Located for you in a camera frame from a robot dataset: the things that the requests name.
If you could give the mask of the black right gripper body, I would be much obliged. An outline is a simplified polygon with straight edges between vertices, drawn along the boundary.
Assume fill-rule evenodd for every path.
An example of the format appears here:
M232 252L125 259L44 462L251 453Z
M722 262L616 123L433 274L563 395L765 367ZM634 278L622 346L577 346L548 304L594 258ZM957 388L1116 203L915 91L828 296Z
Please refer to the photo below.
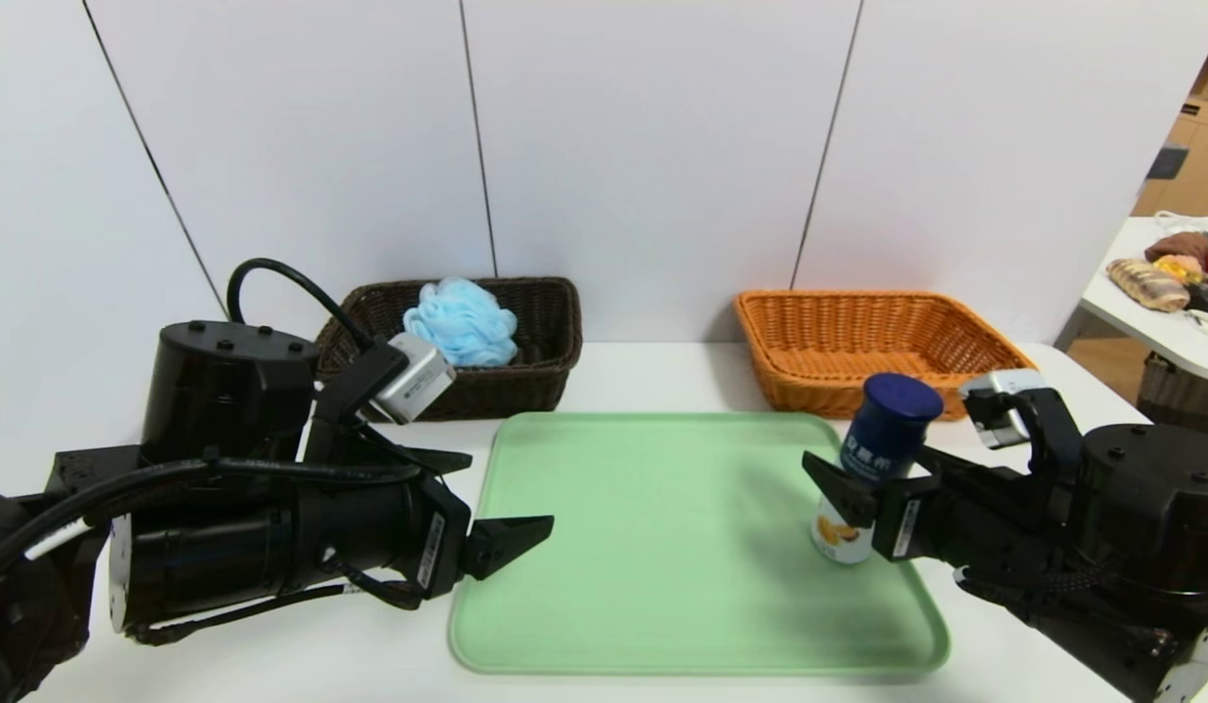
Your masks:
M875 490L873 548L888 560L930 558L970 577L1045 577L1071 548L1073 464L1028 475L960 458L959 472L898 480Z

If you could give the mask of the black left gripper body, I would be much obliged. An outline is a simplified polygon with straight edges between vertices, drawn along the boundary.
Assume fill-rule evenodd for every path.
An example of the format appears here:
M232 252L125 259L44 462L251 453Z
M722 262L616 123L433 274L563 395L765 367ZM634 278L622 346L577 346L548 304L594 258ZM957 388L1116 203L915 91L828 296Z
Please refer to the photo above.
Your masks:
M426 471L350 471L294 488L292 600L422 603L459 580L470 509Z

